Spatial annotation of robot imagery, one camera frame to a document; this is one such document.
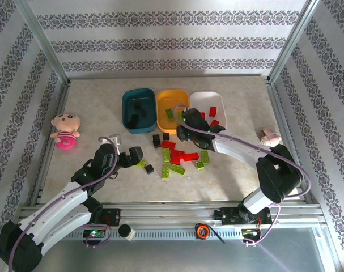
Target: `orange tape measure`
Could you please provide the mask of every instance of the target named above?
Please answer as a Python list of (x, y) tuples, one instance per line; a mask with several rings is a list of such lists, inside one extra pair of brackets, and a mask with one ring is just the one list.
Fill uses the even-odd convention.
[(198, 239), (207, 240), (210, 237), (211, 231), (207, 225), (200, 224), (196, 226), (196, 236)]

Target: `plastic bowl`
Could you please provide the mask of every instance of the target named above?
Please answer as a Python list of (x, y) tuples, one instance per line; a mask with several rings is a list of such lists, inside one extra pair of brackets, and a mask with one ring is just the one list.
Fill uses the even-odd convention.
[(188, 94), (184, 90), (164, 90), (156, 95), (156, 108), (158, 111), (158, 127), (162, 132), (176, 134), (179, 125), (174, 119), (170, 121), (165, 110), (174, 109), (177, 105), (189, 106)]
[[(139, 104), (145, 110), (146, 116), (142, 116), (141, 109), (135, 109), (135, 104)], [(132, 116), (139, 116), (139, 121), (135, 127), (128, 127)], [(151, 89), (135, 89), (127, 91), (122, 96), (122, 124), (132, 134), (151, 132), (156, 127), (156, 105), (155, 94)]]
[[(213, 120), (219, 121), (219, 125), (227, 128), (226, 114), (224, 112), (224, 106), (222, 97), (216, 92), (194, 92), (191, 94), (190, 107), (196, 108), (200, 112), (204, 112), (206, 121), (211, 124)], [(216, 107), (217, 114), (215, 117), (210, 117), (210, 108)]]

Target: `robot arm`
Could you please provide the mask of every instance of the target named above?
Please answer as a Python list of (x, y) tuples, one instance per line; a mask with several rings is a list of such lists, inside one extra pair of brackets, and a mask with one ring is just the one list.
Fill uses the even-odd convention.
[[(224, 130), (224, 127), (218, 125), (210, 127), (195, 108), (187, 110), (182, 116), (186, 125), (191, 128), (217, 134)], [(202, 149), (237, 158), (257, 171), (260, 187), (239, 204), (239, 215), (245, 223), (254, 221), (254, 215), (265, 207), (282, 202), (301, 182), (300, 171), (285, 161), (262, 152), (262, 150), (267, 150), (294, 162), (288, 149), (281, 144), (271, 148), (259, 145), (260, 149), (256, 150), (251, 148), (252, 144), (243, 144), (246, 141), (238, 137), (222, 138), (196, 132), (182, 125), (177, 127), (177, 136), (181, 141), (192, 140)]]
[[(130, 148), (130, 155), (122, 152), (116, 156), (119, 144), (120, 141), (117, 141), (114, 150), (110, 143), (103, 143), (94, 158), (77, 170), (71, 181), (51, 201), (18, 224), (10, 220), (2, 227), (0, 258), (5, 263), (9, 263), (12, 248), (24, 230), (27, 230), (20, 238), (14, 254), (12, 264), (15, 272), (32, 271), (42, 256), (71, 231), (89, 222), (99, 223), (102, 205), (91, 196), (104, 186), (107, 178), (117, 175), (120, 168), (131, 167), (143, 158), (140, 147)], [(100, 182), (87, 186), (98, 179)]]

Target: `yellow bowl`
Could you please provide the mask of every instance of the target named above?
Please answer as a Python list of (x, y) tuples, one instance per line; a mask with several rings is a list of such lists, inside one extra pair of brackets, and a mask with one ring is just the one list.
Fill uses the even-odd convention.
[[(170, 121), (165, 110), (173, 110), (175, 106), (181, 104), (189, 106), (189, 96), (184, 90), (164, 90), (156, 95), (157, 124), (162, 132), (177, 133), (177, 121), (174, 119)], [(180, 107), (176, 112), (181, 112), (183, 109)]]

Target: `plush doll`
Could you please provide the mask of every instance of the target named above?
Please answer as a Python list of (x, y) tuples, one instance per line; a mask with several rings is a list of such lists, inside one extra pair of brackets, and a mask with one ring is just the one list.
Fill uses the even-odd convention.
[(64, 113), (52, 119), (51, 124), (58, 130), (51, 134), (51, 138), (59, 149), (69, 150), (76, 145), (76, 137), (80, 136), (77, 130), (81, 124), (78, 116)]

